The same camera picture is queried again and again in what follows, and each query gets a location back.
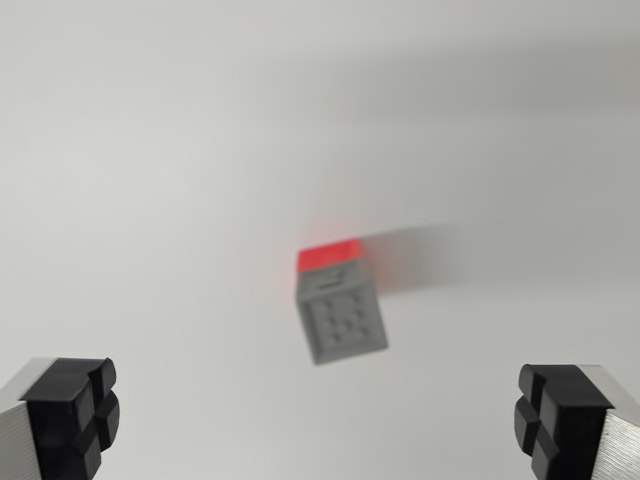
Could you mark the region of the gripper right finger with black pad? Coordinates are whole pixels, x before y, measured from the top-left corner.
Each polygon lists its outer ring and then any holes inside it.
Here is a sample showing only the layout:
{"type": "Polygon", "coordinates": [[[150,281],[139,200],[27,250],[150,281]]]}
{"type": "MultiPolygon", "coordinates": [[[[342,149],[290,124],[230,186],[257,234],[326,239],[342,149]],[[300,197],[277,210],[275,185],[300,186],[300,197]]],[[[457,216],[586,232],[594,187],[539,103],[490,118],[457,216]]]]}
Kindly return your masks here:
{"type": "Polygon", "coordinates": [[[639,402],[599,365],[521,367],[514,431],[538,479],[639,477],[639,402]]]}

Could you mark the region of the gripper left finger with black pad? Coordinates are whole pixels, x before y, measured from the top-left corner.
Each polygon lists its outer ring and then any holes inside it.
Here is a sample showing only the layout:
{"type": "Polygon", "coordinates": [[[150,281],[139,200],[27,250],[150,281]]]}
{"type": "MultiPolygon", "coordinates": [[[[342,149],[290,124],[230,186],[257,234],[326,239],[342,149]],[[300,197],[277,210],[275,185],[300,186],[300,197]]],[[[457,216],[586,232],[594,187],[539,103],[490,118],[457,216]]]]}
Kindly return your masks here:
{"type": "Polygon", "coordinates": [[[1,477],[95,477],[116,438],[117,374],[109,358],[29,360],[1,387],[1,477]]]}

